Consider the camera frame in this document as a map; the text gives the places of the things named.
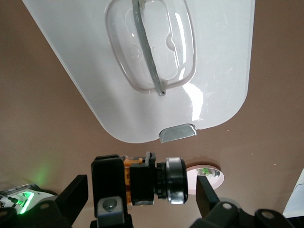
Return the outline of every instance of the black plastic part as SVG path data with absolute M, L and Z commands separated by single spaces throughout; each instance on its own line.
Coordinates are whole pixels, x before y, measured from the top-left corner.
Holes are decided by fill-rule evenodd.
M 219 228 L 217 225 L 212 224 L 211 222 L 204 220 L 204 219 L 198 219 L 196 220 L 190 228 Z
M 304 228 L 304 216 L 288 218 L 295 228 Z
M 124 163 L 118 155 L 100 156 L 92 163 L 94 213 L 102 198 L 119 196 L 123 201 L 124 217 L 128 215 Z
M 64 191 L 56 198 L 55 202 L 62 216 L 72 225 L 82 208 L 87 202 L 89 193 L 87 176 L 78 175 Z
M 226 209 L 225 204 L 231 206 L 231 208 Z M 218 227 L 230 227 L 232 224 L 237 223 L 238 208 L 227 202 L 219 202 L 216 204 L 211 212 L 206 216 L 206 220 Z
M 58 196 L 58 194 L 52 190 L 41 189 L 41 192 L 45 192 L 54 196 Z
M 209 184 L 207 177 L 197 176 L 196 202 L 202 218 L 205 218 L 212 208 L 219 203 L 219 198 Z
M 186 163 L 183 159 L 181 160 L 181 167 L 182 167 L 182 175 L 183 175 L 183 189 L 184 189 L 184 203 L 188 200 L 188 178 L 187 178 L 187 167 Z
M 240 227 L 255 228 L 255 217 L 247 214 L 242 209 L 238 209 L 238 224 Z
M 130 166 L 130 188 L 133 205 L 153 204 L 154 166 L 132 164 Z
M 109 228 L 133 228 L 133 227 L 134 226 L 133 226 L 133 223 L 132 223 L 132 217 L 131 217 L 131 215 L 127 215 L 127 217 L 124 220 L 124 224 L 123 225 L 111 226 Z M 98 228 L 96 220 L 94 220 L 94 221 L 91 222 L 90 228 Z
M 0 208 L 0 213 L 2 214 L 0 216 L 0 227 L 13 227 L 17 218 L 16 210 L 14 208 Z
M 166 199 L 168 196 L 166 163 L 156 164 L 155 176 L 155 193 L 159 199 Z
M 271 213 L 273 218 L 266 218 L 263 213 Z M 268 209 L 260 209 L 255 213 L 255 221 L 258 227 L 263 228 L 293 228 L 294 226 L 279 212 Z
M 72 227 L 69 218 L 63 216 L 56 202 L 52 200 L 41 202 L 23 215 L 18 215 L 18 225 L 23 228 Z
M 12 197 L 8 197 L 8 199 L 12 202 L 12 203 L 18 203 L 18 199 L 16 198 L 12 198 Z
M 155 161 L 156 161 L 156 155 L 155 153 L 149 153 L 149 166 L 150 167 L 155 167 Z

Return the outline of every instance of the clear plastic handle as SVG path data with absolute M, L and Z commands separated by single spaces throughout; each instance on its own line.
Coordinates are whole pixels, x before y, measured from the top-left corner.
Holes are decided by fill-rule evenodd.
M 161 83 L 158 73 L 156 70 L 155 62 L 153 60 L 152 52 L 150 49 L 150 45 L 148 42 L 146 30 L 143 26 L 143 20 L 141 16 L 141 6 L 139 0 L 132 0 L 133 3 L 133 16 L 134 16 L 134 22 L 139 38 L 139 42 L 142 46 L 142 52 L 143 56 L 146 60 L 152 81 L 154 83 L 156 92 L 159 96 L 164 96 L 165 95 L 165 90 L 164 90 L 164 83 Z

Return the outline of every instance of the white circular object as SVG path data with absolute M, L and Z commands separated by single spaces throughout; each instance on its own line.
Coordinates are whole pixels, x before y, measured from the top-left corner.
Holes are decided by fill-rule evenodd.
M 187 178 L 188 178 L 188 193 L 190 195 L 196 194 L 196 178 L 198 174 L 203 172 L 203 169 L 214 170 L 219 172 L 219 176 L 214 176 L 212 174 L 206 175 L 209 183 L 213 189 L 217 189 L 224 182 L 224 174 L 211 165 L 196 165 L 187 168 Z

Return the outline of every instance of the cable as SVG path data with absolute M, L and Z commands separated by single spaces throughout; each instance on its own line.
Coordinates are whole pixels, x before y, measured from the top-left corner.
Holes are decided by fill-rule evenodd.
M 12 197 L 10 197 L 10 196 L 5 196 L 5 195 L 2 195 L 2 194 L 0 194 L 0 196 L 1 196 L 1 197 L 6 197 L 6 198 L 8 198 L 8 200 L 10 200 L 12 203 L 17 203 L 17 204 L 20 204 L 20 205 L 23 204 L 23 201 L 18 200 L 18 199 L 16 199 L 16 198 L 12 198 Z

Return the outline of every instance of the metal tab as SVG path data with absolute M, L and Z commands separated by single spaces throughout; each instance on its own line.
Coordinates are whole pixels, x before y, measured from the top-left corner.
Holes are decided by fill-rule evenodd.
M 161 143 L 170 142 L 177 139 L 183 139 L 197 135 L 195 126 L 189 123 L 166 128 L 160 133 Z

